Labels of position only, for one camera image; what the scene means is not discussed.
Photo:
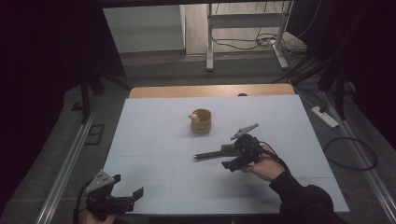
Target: white table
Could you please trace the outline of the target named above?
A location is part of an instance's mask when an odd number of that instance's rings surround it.
[[[196,108],[212,112],[212,130],[190,130]],[[232,158],[194,162],[198,153],[231,144],[238,128],[270,144],[303,185],[324,188],[336,212],[347,204],[326,161],[298,95],[127,99],[105,172],[121,174],[114,196],[145,188],[134,214],[214,215],[276,214],[280,200],[269,183],[221,165]]]

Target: gray floor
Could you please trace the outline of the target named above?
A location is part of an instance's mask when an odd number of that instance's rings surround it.
[[[122,55],[122,61],[127,73],[127,78],[123,80],[136,87],[270,83],[273,79],[285,74],[285,71],[279,69],[273,53],[217,55],[215,71],[212,73],[205,70],[204,56],[184,57],[176,53],[165,56],[148,54],[140,55],[142,63],[138,60],[134,61],[135,56]],[[300,58],[288,57],[290,66],[297,64]],[[302,86],[318,94],[317,80],[318,76],[311,77],[302,83]],[[108,80],[103,79],[103,82],[106,91],[105,94],[96,96],[100,103],[93,125],[104,124],[104,135],[99,145],[82,148],[51,223],[72,223],[72,212],[80,187],[105,164],[123,102],[129,92]],[[320,104],[320,101],[311,94],[302,91],[302,95],[311,104]],[[32,169],[7,204],[0,223],[18,224],[36,221],[80,127],[81,112],[71,111],[73,103],[79,101],[79,87],[75,87],[65,95],[64,110],[51,136]],[[341,136],[339,129],[329,129],[309,111],[308,104],[304,105],[322,146],[334,137]],[[375,169],[380,173],[393,197],[396,197],[396,181],[393,178],[396,174],[395,150],[354,105],[351,96],[345,99],[345,111],[346,121],[354,134],[372,147],[377,154],[378,165]],[[86,142],[95,140],[95,137],[88,137]],[[347,164],[356,163],[345,142],[332,145],[329,156]],[[340,214],[342,218],[349,223],[357,224],[390,223],[363,172],[346,170],[332,163],[331,167],[351,210],[350,213]],[[121,216],[120,218],[128,220],[128,223],[155,223],[152,217]]]

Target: wire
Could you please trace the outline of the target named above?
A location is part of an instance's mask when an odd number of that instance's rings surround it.
[[[301,51],[298,49],[289,49],[286,46],[286,42],[285,40],[282,38],[280,43],[282,44],[282,49],[285,51],[286,54],[288,54],[289,56],[295,56],[295,55],[305,55],[306,52],[305,51]]]
[[[338,161],[335,161],[335,160],[330,159],[329,157],[327,157],[327,156],[326,156],[326,151],[327,151],[329,145],[330,145],[331,143],[335,142],[335,141],[342,140],[342,139],[344,139],[344,140],[353,140],[353,141],[357,141],[357,142],[363,144],[365,147],[367,147],[367,149],[369,149],[369,151],[372,153],[372,156],[373,156],[373,158],[374,158],[373,163],[372,163],[369,167],[360,168],[360,167],[353,167],[353,166],[344,165],[344,164],[342,164],[342,163],[340,163],[340,162],[338,162]],[[343,167],[343,168],[346,168],[346,169],[348,169],[348,170],[368,171],[368,170],[372,170],[373,168],[375,168],[376,165],[378,164],[378,157],[375,155],[375,152],[373,151],[373,149],[372,149],[371,147],[369,147],[369,146],[368,146],[366,143],[364,143],[363,141],[361,141],[361,140],[359,140],[359,139],[356,139],[356,138],[352,138],[352,137],[338,137],[338,138],[334,138],[332,141],[330,141],[330,142],[323,148],[323,152],[325,153],[326,159],[327,159],[328,161],[331,161],[332,163],[334,163],[334,164],[336,164],[336,165],[338,165],[338,166],[341,166],[341,167]]]
[[[234,45],[219,43],[219,42],[218,42],[216,39],[214,39],[213,37],[212,37],[212,40],[213,40],[216,44],[218,44],[218,45],[228,46],[228,47],[231,47],[231,48],[234,48],[234,49],[241,49],[241,50],[256,49],[256,48],[258,48],[258,47],[260,46],[260,45],[257,45],[257,46],[252,47],[252,48],[242,49],[242,48],[239,48],[239,47],[234,46]]]
[[[249,13],[253,13],[254,11],[256,11],[258,6],[259,6],[259,2],[256,2],[256,7],[253,10],[251,10]]]
[[[87,181],[87,182],[85,182],[85,184],[82,186],[82,188],[79,190],[79,193],[78,193],[78,197],[77,197],[77,201],[76,201],[76,207],[75,207],[75,210],[74,210],[74,212],[73,212],[73,223],[74,224],[79,224],[79,213],[80,212],[82,212],[82,211],[84,211],[84,209],[82,209],[82,210],[79,210],[79,203],[80,203],[80,201],[81,201],[81,197],[82,197],[82,194],[84,193],[84,189],[85,188],[87,188],[90,184],[91,184],[91,182],[93,181],[93,179],[91,179],[91,180],[89,180],[89,181]]]
[[[316,53],[318,52],[324,52],[327,50],[328,47],[334,48],[333,43],[337,40],[339,40],[339,35],[344,33],[344,30],[348,26],[348,20],[354,15],[355,13],[354,10],[349,10],[348,13],[343,17],[343,19],[339,22],[339,24],[332,29],[332,31],[321,41],[319,41],[316,45],[310,46],[311,51],[315,51]],[[286,41],[287,43],[298,39],[299,37],[295,37],[291,40]]]
[[[265,38],[258,39],[258,37],[260,37],[262,35],[272,35],[272,37],[265,37]],[[247,40],[247,39],[232,39],[232,38],[230,38],[230,39],[215,39],[213,37],[212,37],[212,39],[218,45],[228,46],[228,47],[231,47],[231,48],[234,48],[234,49],[249,50],[249,49],[256,49],[256,48],[261,47],[261,46],[269,47],[269,46],[273,45],[273,44],[270,44],[270,43],[268,43],[267,45],[264,45],[263,43],[260,43],[260,40],[261,41],[268,41],[269,39],[275,39],[275,36],[276,35],[274,35],[274,34],[260,34],[260,31],[259,31],[259,34],[256,36],[256,39],[254,39],[254,40],[253,39],[250,39],[250,40]],[[255,41],[257,43],[257,46],[252,47],[252,48],[243,49],[243,48],[239,48],[237,46],[231,45],[231,44],[219,43],[219,41],[225,41],[225,40],[245,41],[245,42],[253,42],[253,41]]]
[[[308,68],[309,66],[311,66],[312,64],[314,64],[314,62],[316,62],[316,61],[317,61],[317,59],[314,58],[314,60],[312,60],[312,62],[311,62],[309,65],[307,65],[306,67],[304,67],[304,68],[298,70],[296,73],[303,72],[306,68]]]
[[[303,36],[303,35],[311,28],[312,24],[313,24],[314,21],[315,21],[315,18],[316,18],[317,15],[318,15],[318,11],[319,11],[319,8],[320,8],[320,5],[321,5],[321,1],[322,1],[322,0],[319,0],[318,8],[317,8],[317,11],[315,12],[314,18],[312,19],[312,21],[311,21],[311,23],[309,24],[309,26],[305,29],[305,31],[304,31],[302,34],[296,36],[295,38],[289,40],[288,42],[290,42],[290,41],[292,41],[292,40],[294,40],[294,39],[300,38],[301,36]]]
[[[311,57],[312,57],[311,53],[305,54],[305,56],[304,56],[293,68],[291,68],[291,69],[289,70],[289,72],[288,72],[285,76],[280,77],[280,78],[277,78],[277,79],[274,79],[274,80],[272,81],[272,83],[277,83],[279,80],[281,80],[281,79],[283,79],[283,78],[285,78],[285,77],[291,77],[294,73],[297,72],[297,70],[298,70],[303,64],[305,64],[306,62],[308,62],[308,60],[309,60]]]
[[[215,12],[215,14],[218,14],[219,6],[220,6],[220,3],[218,3],[218,7],[216,7],[216,12]]]
[[[259,141],[259,143],[264,143],[265,145],[267,145],[269,148],[271,148],[270,147],[270,145],[268,145],[267,143],[265,143],[265,142],[260,142]],[[277,154],[275,153],[275,151],[273,150],[273,152],[269,152],[269,151],[267,151],[267,150],[265,150],[265,149],[263,149],[263,148],[257,148],[257,147],[253,147],[253,146],[250,146],[250,145],[240,145],[241,147],[249,147],[249,148],[251,148],[251,149],[253,149],[253,150],[255,150],[255,151],[258,151],[258,152],[261,152],[261,153],[264,153],[265,155],[268,155],[268,156],[270,156],[271,158],[273,158],[274,160],[278,160],[279,159],[279,157],[277,156]]]
[[[295,91],[297,91],[297,93],[300,95],[300,97],[301,97],[307,104],[309,104],[309,105],[312,106],[312,107],[315,107],[314,105],[312,105],[311,103],[309,103],[309,101],[307,101],[307,100],[305,99],[305,97],[303,97],[303,95],[297,90],[297,88],[296,88],[295,86],[293,86],[293,85],[291,85],[291,86],[294,88]]]
[[[273,2],[274,3],[274,10],[275,10],[275,12],[277,12],[277,9],[276,9],[276,2]]]
[[[328,107],[328,105],[326,104],[326,102],[324,102],[322,99],[320,99],[320,97],[318,97],[318,96],[317,96],[316,94],[314,94],[312,91],[306,90],[306,89],[304,89],[304,88],[302,88],[302,87],[298,87],[298,89],[310,93],[311,95],[315,96],[318,100],[321,101],[321,104],[324,105],[324,106],[321,106],[321,107],[320,107],[320,112],[323,113],[323,112],[326,110],[326,108]]]
[[[261,31],[262,31],[262,28],[260,27],[259,32],[258,32],[257,35],[256,35],[256,40],[257,40],[257,38],[259,38],[260,32],[261,32]]]
[[[265,144],[265,145],[267,145],[269,148],[271,148],[271,150],[273,150],[274,151],[274,149],[268,144],[268,143],[266,143],[266,142],[263,142],[263,141],[259,141],[259,143],[263,143],[263,144]]]

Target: black sleeve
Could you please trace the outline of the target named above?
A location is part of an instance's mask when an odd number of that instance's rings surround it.
[[[314,185],[303,187],[290,172],[285,171],[271,184],[280,197],[279,214],[284,223],[345,224],[333,211],[332,198]]]

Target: metal bar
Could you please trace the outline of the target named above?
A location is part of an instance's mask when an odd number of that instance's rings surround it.
[[[344,136],[346,137],[353,137],[356,138],[353,134],[352,130],[350,129],[349,125],[347,124],[346,120],[342,120],[337,111],[334,108],[334,101],[328,92],[322,92],[325,101],[328,103],[328,108],[332,113],[332,116],[337,119],[338,123],[340,124],[341,131]],[[361,167],[368,167],[370,166],[370,160],[368,159],[367,155],[364,153],[363,148],[360,144],[356,142],[348,143],[349,149],[351,150],[352,154],[354,155],[356,161]],[[373,192],[376,195],[376,198],[382,205],[385,213],[388,216],[390,223],[396,224],[396,202],[393,199],[392,195],[389,192],[389,189],[385,185],[382,178],[379,176],[378,172],[373,169],[369,171],[365,171],[364,176],[367,179],[367,182],[371,186]]]
[[[278,27],[282,13],[213,15],[212,29]]]
[[[82,121],[81,124],[85,124],[88,116],[91,113],[90,109],[90,93],[88,88],[88,78],[85,71],[81,75],[81,101],[82,101]]]
[[[99,96],[96,96],[92,100],[92,112],[87,118],[87,122],[81,125],[78,130],[78,134],[70,147],[69,153],[64,159],[64,164],[61,167],[56,179],[49,191],[46,201],[38,214],[36,224],[50,224],[53,215],[55,214],[56,208],[58,207],[59,201],[61,200],[64,188],[69,180],[69,177],[73,171],[74,165],[78,158],[79,152],[84,144],[87,133],[92,125],[92,121],[96,115],[97,107],[99,106]]]
[[[212,4],[207,4],[207,51],[206,51],[206,71],[211,72],[213,65],[213,39],[212,39]]]
[[[287,4],[288,6],[286,7],[286,10],[283,11],[282,22],[280,23],[276,40],[271,41],[273,50],[277,60],[279,61],[279,65],[283,70],[289,69],[289,65],[286,62],[285,56],[283,55],[282,45],[280,44],[283,38],[283,33],[285,33],[286,24],[288,23],[292,2],[290,1]]]

